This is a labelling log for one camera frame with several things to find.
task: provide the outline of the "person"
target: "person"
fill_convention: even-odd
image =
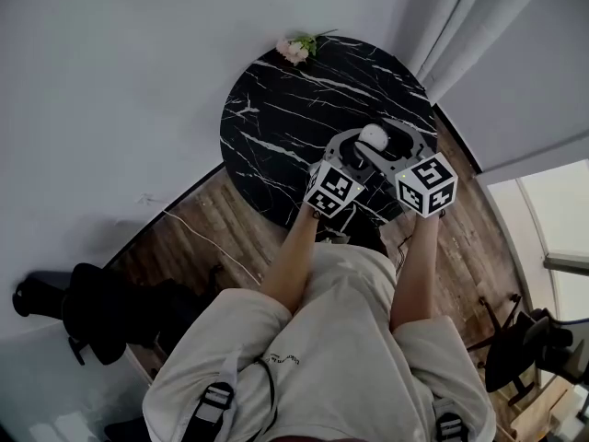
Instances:
[[[257,440],[436,440],[434,405],[445,399],[468,440],[492,441],[479,375],[453,322],[433,312],[438,215],[417,217],[395,285],[382,253],[315,243],[314,213],[303,204],[259,291],[221,292],[179,342],[144,398],[152,441],[182,440],[229,355],[230,442],[256,438],[269,420],[272,387],[259,356],[277,415]]]

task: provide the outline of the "pink flower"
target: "pink flower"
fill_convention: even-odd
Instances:
[[[304,62],[309,55],[309,51],[299,41],[279,40],[276,43],[276,51],[293,65]]]

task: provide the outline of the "white curtain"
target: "white curtain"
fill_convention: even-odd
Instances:
[[[530,0],[439,0],[408,68],[432,104],[514,21]]]

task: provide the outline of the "white ball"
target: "white ball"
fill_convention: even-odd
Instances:
[[[358,139],[379,152],[384,151],[388,145],[388,134],[378,124],[367,124],[360,132]]]

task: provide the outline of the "black marble table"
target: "black marble table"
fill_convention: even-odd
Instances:
[[[316,57],[294,67],[271,50],[238,79],[221,119],[229,177],[246,201],[290,227],[303,201],[307,170],[334,134],[397,119],[423,133],[435,151],[437,133],[425,91],[397,58],[365,42],[319,37]],[[352,221],[380,226],[402,210],[373,175],[365,190],[320,232],[345,235]]]

